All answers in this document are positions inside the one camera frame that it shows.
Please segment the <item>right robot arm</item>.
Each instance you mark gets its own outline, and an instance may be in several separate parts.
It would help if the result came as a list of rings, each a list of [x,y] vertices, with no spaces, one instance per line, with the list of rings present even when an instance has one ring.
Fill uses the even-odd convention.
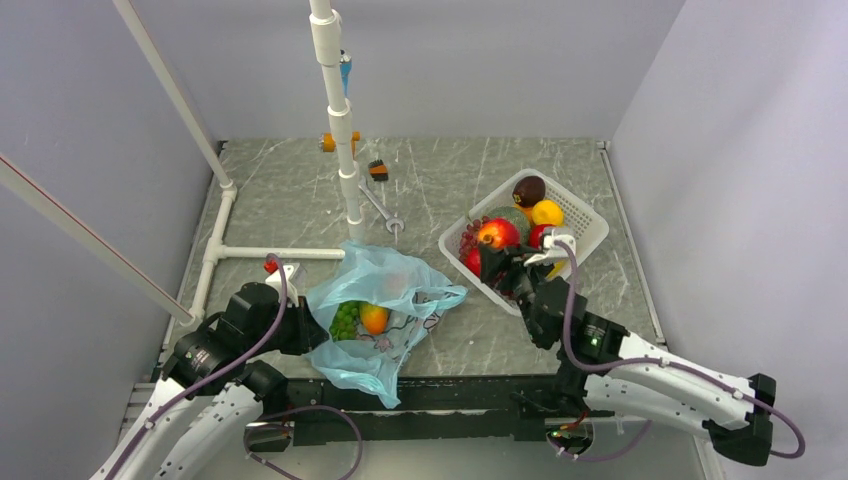
[[[560,366],[543,408],[640,416],[701,436],[734,462],[766,465],[775,454],[775,379],[702,367],[588,311],[569,282],[545,277],[546,260],[567,253],[559,241],[542,249],[479,249],[482,283],[516,301],[536,347],[558,349]]]

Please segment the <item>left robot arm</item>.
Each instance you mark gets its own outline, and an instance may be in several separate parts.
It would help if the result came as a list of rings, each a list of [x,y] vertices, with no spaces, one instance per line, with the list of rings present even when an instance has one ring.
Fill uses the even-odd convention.
[[[179,339],[142,413],[96,479],[189,479],[227,436],[289,406],[288,380],[259,355],[307,354],[329,338],[305,297],[247,283]]]

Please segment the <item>red yellow fake apple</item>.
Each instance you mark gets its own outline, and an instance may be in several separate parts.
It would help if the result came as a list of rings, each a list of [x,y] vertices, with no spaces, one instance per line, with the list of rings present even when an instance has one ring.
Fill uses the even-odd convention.
[[[484,223],[477,233],[479,244],[495,249],[517,246],[522,242],[521,231],[504,218],[495,218]]]

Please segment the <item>light blue plastic bag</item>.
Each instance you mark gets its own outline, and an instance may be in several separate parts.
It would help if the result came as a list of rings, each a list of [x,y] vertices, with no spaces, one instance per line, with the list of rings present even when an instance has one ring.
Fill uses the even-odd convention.
[[[468,290],[425,261],[347,241],[336,275],[309,290],[309,310],[330,339],[307,358],[332,385],[400,404],[398,378],[412,349]]]

